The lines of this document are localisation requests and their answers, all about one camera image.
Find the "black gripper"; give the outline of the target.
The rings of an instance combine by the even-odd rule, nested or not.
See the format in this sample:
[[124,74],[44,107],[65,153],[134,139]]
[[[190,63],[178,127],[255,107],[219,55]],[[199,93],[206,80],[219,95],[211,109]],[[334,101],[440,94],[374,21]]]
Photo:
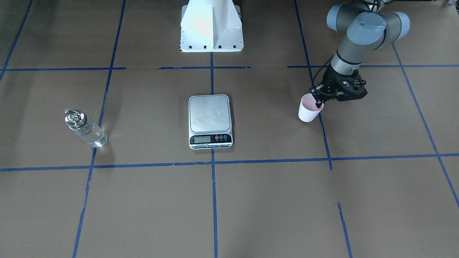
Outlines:
[[[315,85],[315,80],[318,74],[324,68],[326,68],[326,70],[325,70],[325,73],[323,74],[321,82],[318,85]],[[336,100],[337,93],[339,90],[339,86],[337,83],[337,77],[339,74],[340,74],[339,72],[336,72],[335,69],[331,67],[331,65],[328,65],[328,64],[324,64],[315,73],[313,80],[312,80],[311,94],[315,98],[315,106],[318,109],[323,109],[325,102]]]

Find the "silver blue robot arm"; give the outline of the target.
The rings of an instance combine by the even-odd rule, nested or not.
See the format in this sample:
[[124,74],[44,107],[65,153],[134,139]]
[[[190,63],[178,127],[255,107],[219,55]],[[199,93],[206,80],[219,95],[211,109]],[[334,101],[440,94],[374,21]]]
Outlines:
[[359,74],[364,59],[374,49],[402,39],[411,26],[405,13],[381,12],[389,3],[389,0],[352,0],[329,10],[327,26],[345,36],[323,65],[321,82],[312,83],[310,88],[317,108],[328,101],[353,101],[367,95],[366,81]]

